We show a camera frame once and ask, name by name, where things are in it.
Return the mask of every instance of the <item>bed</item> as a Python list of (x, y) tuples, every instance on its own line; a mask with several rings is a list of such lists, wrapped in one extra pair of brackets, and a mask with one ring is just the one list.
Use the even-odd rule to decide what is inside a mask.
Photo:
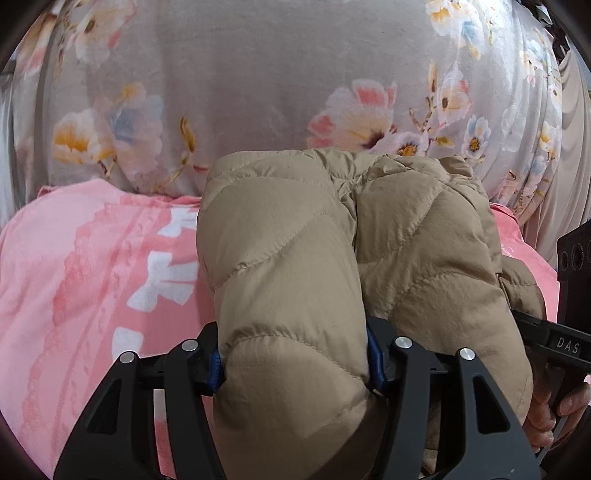
[[(0, 90), (0, 410), (47, 476), (113, 359), (213, 319), (194, 219), (232, 151), (462, 156), (556, 319), (543, 258), (589, 217), (589, 97), (517, 2), (59, 0), (31, 15)], [(566, 123), (563, 97), (584, 106)]]

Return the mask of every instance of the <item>human hand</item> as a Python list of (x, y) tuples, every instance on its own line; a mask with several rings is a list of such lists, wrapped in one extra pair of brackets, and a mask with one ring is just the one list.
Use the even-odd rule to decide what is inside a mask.
[(552, 392), (548, 381), (548, 368), (536, 367), (535, 362), (532, 362), (532, 369), (534, 393), (523, 429), (532, 450), (537, 453), (544, 447), (558, 445), (572, 433), (591, 401), (591, 385), (583, 383), (560, 402), (558, 415), (568, 416), (569, 419), (555, 441), (552, 429), (556, 425), (556, 417), (549, 404)]

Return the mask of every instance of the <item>jacket stitching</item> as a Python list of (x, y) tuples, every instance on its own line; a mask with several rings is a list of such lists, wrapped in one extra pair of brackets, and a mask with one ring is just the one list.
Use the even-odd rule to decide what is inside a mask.
[(537, 287), (537, 283), (514, 283), (511, 280), (508, 280), (505, 277), (500, 278), (501, 281), (508, 283), (509, 285), (513, 285), (514, 287)]
[(400, 303), (400, 301), (415, 287), (417, 287), (420, 283), (426, 281), (426, 280), (430, 280), (432, 278), (436, 278), (436, 277), (442, 277), (444, 275), (461, 275), (462, 277), (467, 277), (467, 278), (472, 278), (474, 280), (479, 280), (482, 281), (488, 285), (493, 285), (492, 283), (488, 283), (486, 280), (483, 280), (481, 278), (475, 277), (474, 275), (469, 275), (467, 273), (464, 272), (456, 272), (453, 270), (449, 270), (449, 271), (444, 271), (444, 272), (437, 272), (434, 273), (432, 275), (428, 275), (426, 277), (423, 277), (419, 280), (417, 280), (415, 283), (413, 283), (412, 285), (409, 286), (409, 288), (407, 288), (406, 290), (404, 290), (400, 296), (394, 301), (394, 303), (392, 304), (391, 310), (388, 314), (388, 318), (391, 318), (392, 315), (394, 314), (394, 310), (396, 310), (396, 307), (398, 306), (398, 303)]
[(439, 196), (441, 195), (441, 193), (443, 192), (443, 189), (439, 190), (439, 192), (437, 192), (437, 194), (433, 197), (433, 200), (431, 201), (431, 204), (429, 205), (429, 208), (427, 209), (427, 211), (423, 214), (423, 216), (420, 218), (420, 220), (418, 221), (418, 224), (416, 224), (416, 226), (412, 229), (412, 231), (410, 232), (409, 235), (407, 235), (401, 243), (396, 244), (392, 250), (388, 250), (386, 253), (380, 255), (378, 258), (373, 258), (371, 260), (363, 260), (363, 261), (358, 261), (357, 263), (359, 265), (366, 265), (366, 264), (370, 264), (370, 263), (378, 263), (381, 260), (383, 260), (384, 258), (386, 258), (387, 256), (397, 252), (398, 250), (400, 250), (410, 239), (412, 239), (414, 237), (414, 235), (417, 233), (417, 230), (420, 228), (420, 226), (423, 224), (423, 221), (425, 220), (425, 218), (427, 217), (427, 215), (429, 215), (429, 212), (431, 212), (431, 207), (433, 207), (433, 204), (437, 201), (437, 199), (439, 198)]
[(314, 157), (306, 154), (306, 152), (298, 152), (298, 151), (294, 151), (294, 152), (295, 153), (293, 153), (291, 155), (288, 154), (288, 153), (283, 153), (283, 154), (279, 155), (279, 152), (277, 152), (276, 155), (269, 155), (268, 157), (263, 157), (263, 158), (256, 157), (252, 161), (247, 161), (247, 162), (241, 163), (238, 166), (234, 165), (232, 167), (225, 168), (222, 172), (218, 173), (217, 175), (215, 175), (213, 177), (209, 177), (207, 181), (209, 182), (209, 181), (214, 180), (214, 179), (217, 179), (217, 178), (219, 178), (219, 177), (221, 177), (221, 176), (223, 176), (225, 174), (233, 173), (235, 171), (238, 171), (238, 170), (243, 169), (244, 167), (248, 167), (248, 166), (254, 165), (255, 163), (258, 163), (258, 162), (261, 162), (261, 161), (264, 161), (264, 160), (269, 160), (270, 158), (296, 157), (298, 155), (303, 155), (303, 156), (308, 157), (308, 158), (310, 158), (312, 160), (316, 160)]
[(343, 365), (341, 365), (340, 363), (338, 363), (337, 361), (335, 361), (334, 359), (332, 359), (331, 357), (329, 357), (328, 355), (326, 355), (322, 350), (320, 350), (316, 345), (313, 345), (312, 343), (306, 342), (305, 340), (299, 339), (299, 338), (293, 338), (290, 335), (287, 335), (285, 333), (282, 332), (274, 332), (274, 333), (257, 333), (254, 335), (249, 335), (246, 337), (242, 337), (240, 339), (238, 339), (236, 342), (230, 344), (229, 349), (230, 352), (226, 355), (226, 362), (228, 360), (228, 357), (232, 354), (233, 349), (238, 346), (240, 343), (246, 342), (248, 340), (254, 340), (254, 339), (258, 339), (258, 338), (273, 338), (273, 337), (281, 337), (281, 338), (286, 338), (288, 340), (292, 340), (294, 342), (298, 342), (301, 343), (302, 345), (306, 345), (310, 348), (312, 348), (312, 350), (316, 351), (317, 353), (319, 353), (320, 355), (322, 355), (324, 358), (326, 358), (327, 360), (329, 360), (330, 362), (332, 362), (333, 364), (335, 364), (337, 367), (339, 367), (342, 371), (344, 371), (345, 373), (349, 374), (352, 378), (355, 378), (357, 380), (361, 380), (363, 383), (365, 383), (365, 380), (363, 379), (363, 377), (359, 376), (359, 375), (355, 375), (353, 373), (351, 373), (349, 370), (347, 370), (345, 367), (343, 367)]
[(216, 197), (221, 192), (223, 192), (227, 187), (229, 187), (230, 185), (237, 183), (241, 180), (249, 180), (249, 179), (277, 179), (277, 180), (296, 181), (299, 183), (304, 183), (306, 185), (316, 186), (316, 187), (320, 188), (323, 192), (326, 192), (329, 194), (334, 194), (334, 190), (330, 191), (330, 184), (321, 184), (321, 183), (318, 183), (316, 181), (311, 181), (311, 180), (288, 179), (285, 177), (275, 177), (275, 176), (269, 176), (269, 175), (248, 175), (246, 177), (240, 177), (237, 179), (234, 178), (233, 180), (226, 183), (223, 187), (221, 187), (217, 192), (213, 193), (211, 199), (208, 199), (209, 201), (207, 202), (207, 205), (205, 205), (205, 207), (200, 209), (200, 215), (204, 214), (205, 212), (207, 212), (207, 210), (209, 210), (209, 207), (213, 204), (213, 201), (216, 199)]
[(328, 216), (330, 218), (332, 218), (332, 216), (330, 214), (328, 214), (327, 212), (321, 212), (318, 213), (316, 215), (314, 215), (313, 217), (311, 217), (310, 219), (308, 219), (308, 221), (306, 223), (304, 223), (304, 225), (301, 226), (301, 228), (291, 237), (289, 238), (283, 245), (281, 245), (277, 250), (265, 255), (265, 257), (263, 257), (261, 260), (256, 260), (256, 261), (252, 261), (250, 263), (241, 265), (239, 267), (235, 267), (234, 269), (232, 269), (232, 271), (230, 272), (230, 274), (224, 278), (222, 280), (221, 283), (219, 284), (215, 284), (214, 287), (216, 289), (218, 288), (222, 288), (224, 286), (224, 284), (230, 280), (235, 274), (237, 274), (238, 272), (241, 271), (245, 271), (248, 270), (252, 267), (256, 267), (257, 265), (260, 265), (262, 263), (264, 263), (265, 261), (269, 260), (270, 258), (274, 257), (275, 255), (277, 255), (278, 253), (280, 253), (285, 247), (287, 247), (287, 245), (289, 245), (293, 240), (295, 240), (295, 238), (302, 233), (302, 231), (304, 231), (304, 229), (306, 229), (306, 227), (308, 227), (314, 220), (322, 217), (322, 216)]

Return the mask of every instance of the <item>beige fabric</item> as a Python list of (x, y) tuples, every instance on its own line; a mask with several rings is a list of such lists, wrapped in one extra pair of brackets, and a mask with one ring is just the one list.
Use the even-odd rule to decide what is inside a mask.
[[(462, 159), (232, 154), (210, 172), (197, 244), (226, 367), (215, 424), (230, 480), (366, 475), (386, 409), (365, 387), (364, 304), (426, 348), (474, 348), (525, 418), (531, 369), (507, 299), (532, 312), (543, 301), (503, 259)], [(429, 447), (436, 437), (431, 425)]]
[(524, 239), (554, 268), (557, 240), (591, 216), (591, 102), (572, 51), (560, 66), (563, 82), (562, 150), (546, 197), (524, 226)]

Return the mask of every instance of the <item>floral fabric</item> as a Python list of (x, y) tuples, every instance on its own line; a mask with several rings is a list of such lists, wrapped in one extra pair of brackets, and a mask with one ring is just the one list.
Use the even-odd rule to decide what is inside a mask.
[(524, 223), (561, 144), (551, 39), (512, 0), (60, 0), (18, 57), (29, 199), (199, 194), (239, 150), (461, 155)]

